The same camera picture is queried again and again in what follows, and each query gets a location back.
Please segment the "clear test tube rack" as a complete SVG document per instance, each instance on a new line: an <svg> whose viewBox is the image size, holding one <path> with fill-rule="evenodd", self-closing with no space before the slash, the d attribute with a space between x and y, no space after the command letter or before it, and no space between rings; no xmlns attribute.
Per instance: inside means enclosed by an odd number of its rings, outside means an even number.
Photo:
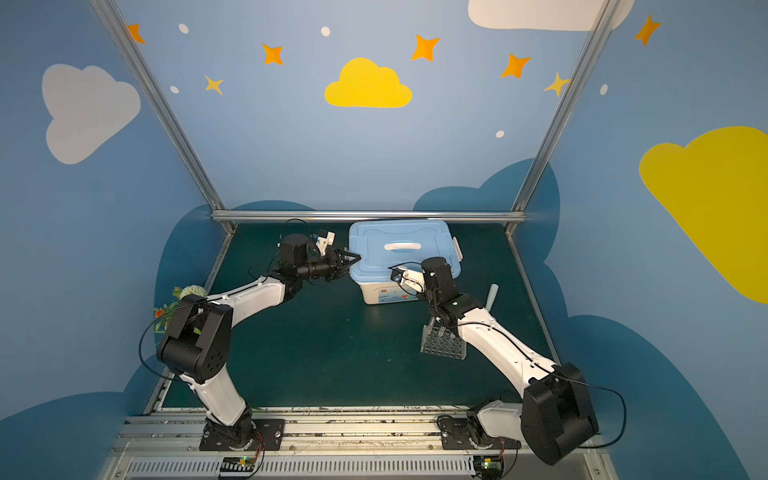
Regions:
<svg viewBox="0 0 768 480"><path fill-rule="evenodd" d="M467 344L459 336L431 318L423 327L420 352L449 359L464 360Z"/></svg>

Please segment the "light blue bin lid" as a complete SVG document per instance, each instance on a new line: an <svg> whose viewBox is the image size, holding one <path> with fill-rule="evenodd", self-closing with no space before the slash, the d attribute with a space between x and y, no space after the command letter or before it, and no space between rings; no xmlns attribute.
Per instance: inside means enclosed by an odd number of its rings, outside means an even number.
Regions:
<svg viewBox="0 0 768 480"><path fill-rule="evenodd" d="M432 257L445 258L453 278L461 273L462 256L442 220L356 222L349 229L349 250L361 257L350 268L351 277L359 284L387 282L391 267L418 269L423 260Z"/></svg>

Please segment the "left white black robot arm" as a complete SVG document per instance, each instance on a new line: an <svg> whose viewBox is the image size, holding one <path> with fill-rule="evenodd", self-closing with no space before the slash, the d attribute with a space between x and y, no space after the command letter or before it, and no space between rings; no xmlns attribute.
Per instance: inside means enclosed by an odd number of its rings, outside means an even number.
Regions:
<svg viewBox="0 0 768 480"><path fill-rule="evenodd" d="M184 382L206 409L200 445L207 451L247 451L259 436L252 410L228 371L232 330L241 321L291 300L306 281L339 279L361 260L333 246L334 234L290 234L276 260L251 283L228 292L180 299L157 347L157 358Z"/></svg>

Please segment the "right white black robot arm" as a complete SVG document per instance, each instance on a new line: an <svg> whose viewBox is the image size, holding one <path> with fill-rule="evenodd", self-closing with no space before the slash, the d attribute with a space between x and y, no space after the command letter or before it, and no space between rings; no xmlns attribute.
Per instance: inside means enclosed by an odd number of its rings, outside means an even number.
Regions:
<svg viewBox="0 0 768 480"><path fill-rule="evenodd" d="M473 297L459 291L451 267L431 257L420 267L392 268L391 279L428 304L430 317L482 353L522 399L517 407L501 400L466 414L469 443L478 449L496 442L525 443L545 464L554 465L599 432L584 375L540 355L506 330Z"/></svg>

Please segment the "white plastic storage bin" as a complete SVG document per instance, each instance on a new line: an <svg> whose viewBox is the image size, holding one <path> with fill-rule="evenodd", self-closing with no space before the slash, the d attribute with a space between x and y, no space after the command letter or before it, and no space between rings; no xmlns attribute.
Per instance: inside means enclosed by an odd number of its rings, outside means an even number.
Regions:
<svg viewBox="0 0 768 480"><path fill-rule="evenodd" d="M418 300L424 288L414 282L370 282L360 283L363 301L368 305L401 303Z"/></svg>

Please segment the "light blue plastic scoop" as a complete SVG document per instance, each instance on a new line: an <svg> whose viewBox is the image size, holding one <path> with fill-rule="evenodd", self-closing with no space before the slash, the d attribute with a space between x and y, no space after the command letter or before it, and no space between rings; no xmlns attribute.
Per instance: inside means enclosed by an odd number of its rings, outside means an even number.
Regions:
<svg viewBox="0 0 768 480"><path fill-rule="evenodd" d="M486 296L486 301L484 305L486 310L488 311L492 310L492 307L498 295L498 291L499 291L499 285L496 283L492 283L489 287L489 290Z"/></svg>

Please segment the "potted flower plant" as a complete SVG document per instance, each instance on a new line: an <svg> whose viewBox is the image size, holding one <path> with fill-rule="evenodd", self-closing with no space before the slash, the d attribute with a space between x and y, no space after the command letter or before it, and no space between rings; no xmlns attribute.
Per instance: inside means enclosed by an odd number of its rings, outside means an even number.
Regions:
<svg viewBox="0 0 768 480"><path fill-rule="evenodd" d="M208 291L200 285L189 285L184 288L175 287L172 292L172 302L153 309L154 332L156 334L163 334L166 331L172 314L179 306L180 301L189 295L205 297L208 295Z"/></svg>

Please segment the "right controller circuit board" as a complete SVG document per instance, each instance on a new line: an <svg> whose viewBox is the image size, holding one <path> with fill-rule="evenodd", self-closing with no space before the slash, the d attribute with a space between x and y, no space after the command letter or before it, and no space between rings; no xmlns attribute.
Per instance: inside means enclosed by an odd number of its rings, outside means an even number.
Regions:
<svg viewBox="0 0 768 480"><path fill-rule="evenodd" d="M474 479L499 480L505 471L504 461L499 458L475 456L473 458Z"/></svg>

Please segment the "controller circuit board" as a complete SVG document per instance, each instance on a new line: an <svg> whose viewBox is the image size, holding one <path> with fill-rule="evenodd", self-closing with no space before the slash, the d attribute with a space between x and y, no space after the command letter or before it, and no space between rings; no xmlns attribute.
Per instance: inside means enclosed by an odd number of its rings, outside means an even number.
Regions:
<svg viewBox="0 0 768 480"><path fill-rule="evenodd" d="M473 458L474 479L499 480L505 471L504 461L499 458L475 456Z"/></svg>
<svg viewBox="0 0 768 480"><path fill-rule="evenodd" d="M249 479L255 472L257 460L254 456L224 457L218 467L218 479Z"/></svg>

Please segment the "left controller circuit board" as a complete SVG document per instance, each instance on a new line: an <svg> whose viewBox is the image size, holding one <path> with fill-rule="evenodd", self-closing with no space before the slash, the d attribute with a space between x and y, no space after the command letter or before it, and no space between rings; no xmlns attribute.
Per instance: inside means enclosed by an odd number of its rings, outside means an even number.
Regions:
<svg viewBox="0 0 768 480"><path fill-rule="evenodd" d="M224 457L218 467L218 479L249 479L255 472L257 460L254 456Z"/></svg>

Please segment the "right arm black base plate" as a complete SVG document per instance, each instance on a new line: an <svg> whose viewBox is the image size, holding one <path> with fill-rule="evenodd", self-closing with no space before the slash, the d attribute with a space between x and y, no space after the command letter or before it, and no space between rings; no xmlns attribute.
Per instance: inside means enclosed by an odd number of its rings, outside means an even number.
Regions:
<svg viewBox="0 0 768 480"><path fill-rule="evenodd" d="M522 447L519 440L489 435L473 413L468 417L439 415L435 424L440 432L444 450L502 450L506 447Z"/></svg>

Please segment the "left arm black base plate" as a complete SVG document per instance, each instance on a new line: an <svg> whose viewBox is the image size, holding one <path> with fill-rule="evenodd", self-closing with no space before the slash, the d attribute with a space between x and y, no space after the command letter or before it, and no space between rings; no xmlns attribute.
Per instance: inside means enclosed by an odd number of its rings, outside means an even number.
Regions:
<svg viewBox="0 0 768 480"><path fill-rule="evenodd" d="M207 419L200 451L247 452L261 448L277 451L281 447L285 421L282 419L248 419L233 426Z"/></svg>

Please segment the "aluminium rail base frame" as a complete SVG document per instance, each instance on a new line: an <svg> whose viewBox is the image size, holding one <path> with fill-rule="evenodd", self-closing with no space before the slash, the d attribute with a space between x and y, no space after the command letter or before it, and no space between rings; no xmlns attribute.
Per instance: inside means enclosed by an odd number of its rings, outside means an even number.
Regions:
<svg viewBox="0 0 768 480"><path fill-rule="evenodd" d="M99 473L101 479L218 479L224 457L254 456L249 479L474 479L473 458L504 461L502 479L615 479L610 456L576 450L554 466L522 443L502 450L444 450L439 415L462 406L265 407L254 419L285 421L277 451L200 451L199 409L161 409L129 417Z"/></svg>

